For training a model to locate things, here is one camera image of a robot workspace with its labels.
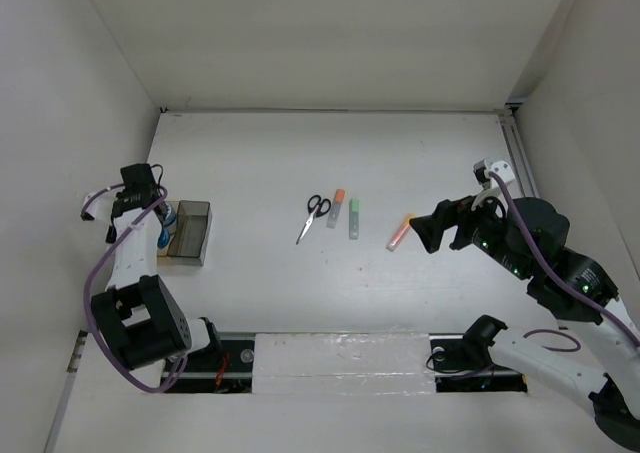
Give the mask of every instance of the green marker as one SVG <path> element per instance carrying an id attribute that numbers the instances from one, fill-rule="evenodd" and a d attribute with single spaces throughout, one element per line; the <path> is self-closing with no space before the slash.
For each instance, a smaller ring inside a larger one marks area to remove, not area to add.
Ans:
<path id="1" fill-rule="evenodd" d="M 360 200 L 352 198 L 349 202 L 349 239 L 357 240 L 360 233 Z"/>

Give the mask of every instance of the orange marker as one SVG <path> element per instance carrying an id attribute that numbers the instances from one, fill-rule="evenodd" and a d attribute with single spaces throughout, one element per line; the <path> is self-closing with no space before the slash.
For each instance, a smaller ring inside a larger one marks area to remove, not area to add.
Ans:
<path id="1" fill-rule="evenodd" d="M 340 207 L 342 206 L 342 200 L 344 200 L 344 190 L 336 190 L 336 196 L 333 197 L 333 203 L 331 203 L 329 218 L 327 218 L 327 228 L 336 227 L 336 224 L 338 223 L 338 215 L 340 214 Z"/>
<path id="2" fill-rule="evenodd" d="M 387 243 L 387 250 L 389 251 L 396 250 L 396 248 L 398 247 L 402 239 L 405 237 L 405 235 L 411 228 L 411 225 L 409 225 L 409 220 L 415 217 L 416 215 L 412 215 L 412 214 L 409 214 L 405 217 L 400 227 L 396 230 L 396 232 L 393 234 L 393 236 L 389 240 L 389 243 Z"/>

